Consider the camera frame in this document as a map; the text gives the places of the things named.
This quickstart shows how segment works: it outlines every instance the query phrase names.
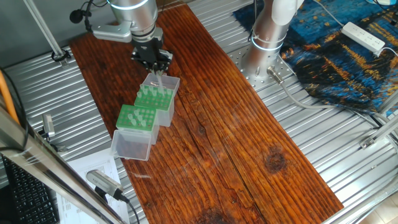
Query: clear plastic box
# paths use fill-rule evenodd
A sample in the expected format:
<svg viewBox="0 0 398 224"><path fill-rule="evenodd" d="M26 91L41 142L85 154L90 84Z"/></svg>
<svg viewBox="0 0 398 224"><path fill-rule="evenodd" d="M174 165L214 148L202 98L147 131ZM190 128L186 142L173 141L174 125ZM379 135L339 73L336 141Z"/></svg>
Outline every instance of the clear plastic box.
<svg viewBox="0 0 398 224"><path fill-rule="evenodd" d="M158 117L157 110L154 108L122 105L116 127L121 131L149 134L150 143L156 144L159 133Z"/></svg>
<svg viewBox="0 0 398 224"><path fill-rule="evenodd" d="M169 89L169 90L173 90L174 91L173 96L175 96L175 94L177 94L177 90L180 86L180 78L162 75L161 79L162 79L163 87L166 89ZM147 78L145 79L145 81L142 84L148 85L148 86L159 87L159 80L157 79L156 75L150 73L150 74L148 74Z"/></svg>
<svg viewBox="0 0 398 224"><path fill-rule="evenodd" d="M151 138L150 134L115 130L111 145L113 156L148 161Z"/></svg>
<svg viewBox="0 0 398 224"><path fill-rule="evenodd" d="M158 125L170 127L174 115L174 91L160 91L159 87L141 84L134 105L156 110Z"/></svg>

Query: black keyboard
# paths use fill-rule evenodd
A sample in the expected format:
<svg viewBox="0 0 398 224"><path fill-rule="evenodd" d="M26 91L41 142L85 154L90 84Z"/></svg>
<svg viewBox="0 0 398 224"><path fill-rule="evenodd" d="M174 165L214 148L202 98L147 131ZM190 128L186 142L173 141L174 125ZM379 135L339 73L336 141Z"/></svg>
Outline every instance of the black keyboard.
<svg viewBox="0 0 398 224"><path fill-rule="evenodd" d="M58 223L47 186L6 157L2 160L21 223Z"/></svg>

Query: wood grain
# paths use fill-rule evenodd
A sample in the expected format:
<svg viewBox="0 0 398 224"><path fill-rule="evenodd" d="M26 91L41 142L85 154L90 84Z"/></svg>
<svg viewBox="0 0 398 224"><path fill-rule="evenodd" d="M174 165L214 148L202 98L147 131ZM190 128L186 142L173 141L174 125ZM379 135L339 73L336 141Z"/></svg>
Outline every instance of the wood grain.
<svg viewBox="0 0 398 224"><path fill-rule="evenodd" d="M175 114L149 161L123 161L150 223L321 223L343 208L188 6L158 26L181 79ZM87 34L71 48L112 136L147 72L129 44Z"/></svg>

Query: power strip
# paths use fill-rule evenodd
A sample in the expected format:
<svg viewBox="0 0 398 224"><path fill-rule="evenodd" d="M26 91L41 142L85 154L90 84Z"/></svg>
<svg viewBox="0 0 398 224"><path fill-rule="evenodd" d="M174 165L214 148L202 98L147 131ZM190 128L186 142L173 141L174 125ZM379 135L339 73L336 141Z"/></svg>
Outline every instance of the power strip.
<svg viewBox="0 0 398 224"><path fill-rule="evenodd" d="M384 44L386 44L352 22L348 22L342 28L341 32L353 41L375 53L377 56L379 56L381 49L384 47Z"/></svg>

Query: plastic box lid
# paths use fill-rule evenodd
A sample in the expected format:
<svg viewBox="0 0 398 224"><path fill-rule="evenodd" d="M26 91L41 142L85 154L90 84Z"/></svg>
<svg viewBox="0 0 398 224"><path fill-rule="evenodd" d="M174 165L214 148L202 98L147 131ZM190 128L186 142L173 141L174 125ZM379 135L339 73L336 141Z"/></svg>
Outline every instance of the plastic box lid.
<svg viewBox="0 0 398 224"><path fill-rule="evenodd" d="M180 78L167 75L162 75L160 76L160 78L162 79L163 87L169 90L173 90L173 96L175 96L180 86ZM142 84L160 87L158 77L152 73L148 74L147 78Z"/></svg>
<svg viewBox="0 0 398 224"><path fill-rule="evenodd" d="M115 130L111 150L113 156L148 161L150 134Z"/></svg>

